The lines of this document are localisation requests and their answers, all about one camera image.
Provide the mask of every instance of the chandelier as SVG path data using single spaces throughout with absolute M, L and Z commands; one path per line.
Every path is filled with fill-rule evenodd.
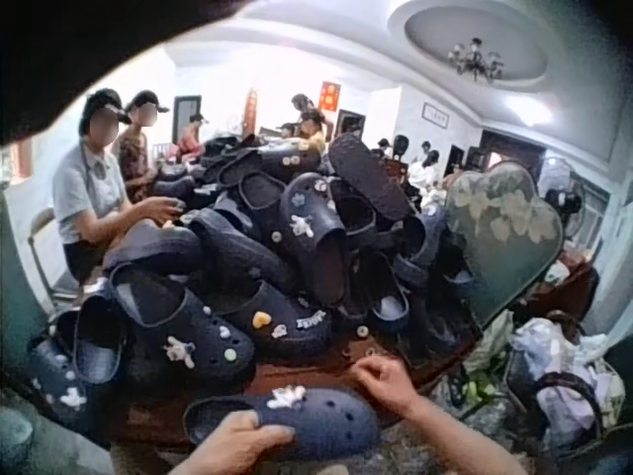
M 470 51 L 466 52 L 464 45 L 457 44 L 452 51 L 449 51 L 448 58 L 458 74 L 472 72 L 475 81 L 479 76 L 484 76 L 492 84 L 502 75 L 501 56 L 498 52 L 491 51 L 488 53 L 489 60 L 485 61 L 481 49 L 482 41 L 479 38 L 473 38 Z

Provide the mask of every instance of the ceiling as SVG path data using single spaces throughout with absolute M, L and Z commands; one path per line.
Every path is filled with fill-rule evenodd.
M 531 33 L 484 10 L 464 7 L 423 10 L 407 20 L 405 32 L 416 47 L 446 64 L 447 52 L 456 43 L 467 46 L 472 38 L 480 38 L 484 42 L 484 55 L 488 51 L 501 55 L 504 80 L 536 79 L 547 68 L 547 54 L 533 41 Z
M 577 3 L 261 0 L 235 19 L 175 39 L 168 51 L 187 65 L 201 61 L 185 60 L 187 50 L 204 57 L 201 51 L 213 42 L 301 49 L 409 83 L 473 124 L 562 144 L 604 169 L 624 103 L 625 61 L 615 38 L 576 10 Z M 473 36 L 484 41 L 484 51 L 501 53 L 507 64 L 504 81 L 495 87 L 458 76 L 447 64 L 448 50 Z M 506 107 L 515 95 L 544 103 L 553 120 L 526 128 Z

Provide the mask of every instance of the gray shirt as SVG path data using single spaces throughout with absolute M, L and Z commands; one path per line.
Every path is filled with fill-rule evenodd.
M 119 210 L 125 200 L 126 185 L 117 159 L 107 151 L 96 155 L 83 143 L 61 160 L 52 179 L 53 210 L 64 244 L 81 240 L 74 224 L 78 213 L 93 210 L 101 219 Z

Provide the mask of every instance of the wooden table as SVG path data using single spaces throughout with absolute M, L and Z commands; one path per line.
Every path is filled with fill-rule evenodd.
M 94 269 L 87 284 L 97 281 L 101 269 Z M 83 300 L 80 295 L 77 303 Z M 446 358 L 433 358 L 410 368 L 411 380 L 420 394 L 428 394 L 439 379 L 459 365 L 475 347 L 480 332 L 473 326 L 463 334 L 461 346 Z M 380 335 L 369 335 L 365 339 L 355 332 L 336 335 L 328 351 L 308 366 L 287 366 L 280 363 L 257 364 L 255 375 L 243 391 L 244 394 L 269 394 L 273 389 L 288 385 L 310 387 L 330 387 L 351 389 L 362 394 L 374 406 L 384 427 L 395 423 L 398 418 L 387 412 L 367 395 L 356 383 L 348 369 L 358 359 L 375 353 L 401 357 L 394 341 Z M 182 417 L 189 404 L 200 396 L 185 388 L 176 390 L 168 400 L 159 402 L 132 401 L 121 418 L 112 418 L 104 436 L 112 443 L 142 443 L 171 451 L 186 452 L 191 449 L 186 437 Z

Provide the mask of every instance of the red banner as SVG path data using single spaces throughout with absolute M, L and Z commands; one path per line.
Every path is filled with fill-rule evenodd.
M 324 81 L 320 88 L 318 98 L 318 108 L 322 111 L 336 112 L 338 110 L 338 96 L 340 95 L 340 84 Z

